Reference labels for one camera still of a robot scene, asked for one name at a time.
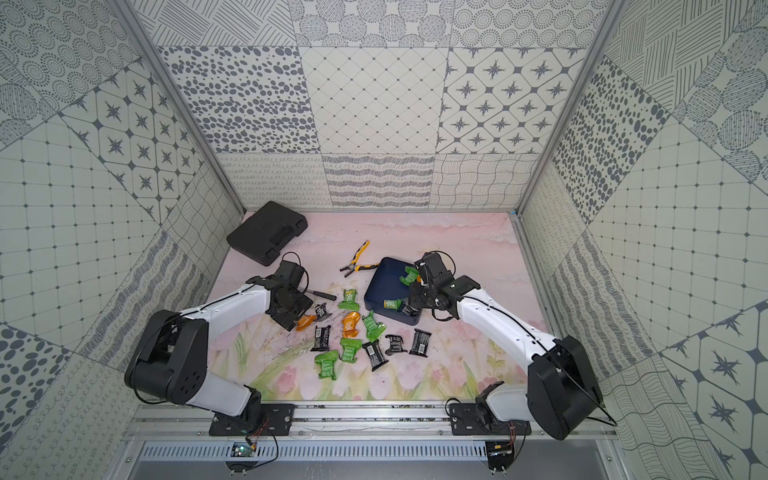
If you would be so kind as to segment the orange snack packet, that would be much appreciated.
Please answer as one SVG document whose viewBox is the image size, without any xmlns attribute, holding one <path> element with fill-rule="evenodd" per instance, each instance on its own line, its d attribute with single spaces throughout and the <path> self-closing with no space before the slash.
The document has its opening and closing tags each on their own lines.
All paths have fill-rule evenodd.
<svg viewBox="0 0 768 480">
<path fill-rule="evenodd" d="M 296 325 L 296 331 L 302 332 L 311 326 L 317 320 L 316 315 L 304 315 L 302 316 Z"/>
<path fill-rule="evenodd" d="M 342 337 L 344 339 L 356 338 L 358 336 L 357 325 L 361 320 L 361 315 L 357 311 L 348 312 L 342 319 Z"/>
</svg>

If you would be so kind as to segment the tiny black cookie packet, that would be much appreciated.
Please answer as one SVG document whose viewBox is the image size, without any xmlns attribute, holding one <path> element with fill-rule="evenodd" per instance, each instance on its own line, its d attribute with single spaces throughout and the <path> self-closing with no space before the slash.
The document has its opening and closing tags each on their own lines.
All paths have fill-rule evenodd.
<svg viewBox="0 0 768 480">
<path fill-rule="evenodd" d="M 315 306 L 315 316 L 318 322 L 322 322 L 331 316 L 326 303 Z"/>
</svg>

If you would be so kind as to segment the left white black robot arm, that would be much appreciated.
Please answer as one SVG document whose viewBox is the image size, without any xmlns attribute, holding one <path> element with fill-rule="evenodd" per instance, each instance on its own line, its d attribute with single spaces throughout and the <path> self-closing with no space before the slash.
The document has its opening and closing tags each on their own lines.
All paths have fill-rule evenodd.
<svg viewBox="0 0 768 480">
<path fill-rule="evenodd" d="M 291 329 L 313 305 L 309 274 L 299 263 L 280 262 L 266 277 L 254 276 L 235 291 L 182 311 L 153 314 L 138 341 L 124 382 L 145 404 L 172 403 L 214 412 L 243 429 L 261 423 L 261 394 L 208 367 L 210 344 L 253 316 L 265 314 Z"/>
</svg>

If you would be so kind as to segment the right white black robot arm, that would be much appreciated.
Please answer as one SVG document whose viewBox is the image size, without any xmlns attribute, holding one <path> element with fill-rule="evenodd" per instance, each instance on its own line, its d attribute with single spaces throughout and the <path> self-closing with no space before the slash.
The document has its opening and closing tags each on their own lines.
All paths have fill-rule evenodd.
<svg viewBox="0 0 768 480">
<path fill-rule="evenodd" d="M 533 421 L 550 437 L 563 440 L 603 406 L 595 371 L 576 338 L 558 339 L 519 319 L 475 280 L 454 277 L 436 251 L 425 253 L 415 268 L 410 307 L 447 312 L 490 338 L 527 370 L 525 387 L 496 382 L 476 397 L 484 426 Z"/>
</svg>

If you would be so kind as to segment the green snack packet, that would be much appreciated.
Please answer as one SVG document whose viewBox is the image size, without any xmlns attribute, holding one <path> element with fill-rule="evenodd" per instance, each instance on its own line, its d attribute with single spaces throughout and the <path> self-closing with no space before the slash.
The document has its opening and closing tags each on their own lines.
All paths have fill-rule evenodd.
<svg viewBox="0 0 768 480">
<path fill-rule="evenodd" d="M 356 289 L 345 289 L 338 307 L 342 310 L 358 312 L 360 310 L 360 305 L 357 302 L 357 295 L 358 292 Z"/>
<path fill-rule="evenodd" d="M 359 339 L 355 338 L 342 338 L 340 340 L 340 346 L 342 347 L 342 352 L 340 354 L 339 359 L 342 362 L 354 364 L 357 359 L 356 355 L 357 352 L 362 348 L 363 342 Z"/>
<path fill-rule="evenodd" d="M 378 340 L 386 331 L 386 325 L 378 322 L 373 311 L 369 311 L 362 322 L 366 329 L 366 338 L 369 342 Z"/>
<path fill-rule="evenodd" d="M 319 368 L 318 377 L 320 379 L 331 379 L 335 381 L 337 379 L 335 363 L 339 359 L 337 351 L 327 351 L 317 355 L 314 359 L 314 363 Z"/>
<path fill-rule="evenodd" d="M 383 301 L 383 307 L 392 311 L 400 311 L 403 307 L 403 299 L 386 299 Z"/>
<path fill-rule="evenodd" d="M 404 268 L 404 275 L 399 277 L 399 281 L 406 285 L 410 286 L 412 283 L 416 282 L 420 278 L 419 271 L 412 266 L 406 266 Z"/>
</svg>

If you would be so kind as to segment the small black cookie packet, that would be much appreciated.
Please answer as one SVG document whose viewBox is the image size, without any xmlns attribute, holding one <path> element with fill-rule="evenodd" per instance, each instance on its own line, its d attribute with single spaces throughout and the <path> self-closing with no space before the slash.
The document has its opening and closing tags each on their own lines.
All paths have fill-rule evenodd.
<svg viewBox="0 0 768 480">
<path fill-rule="evenodd" d="M 406 353 L 407 350 L 404 347 L 404 338 L 401 335 L 388 334 L 385 336 L 389 342 L 388 348 L 385 350 L 387 356 L 393 356 L 395 354 Z"/>
</svg>

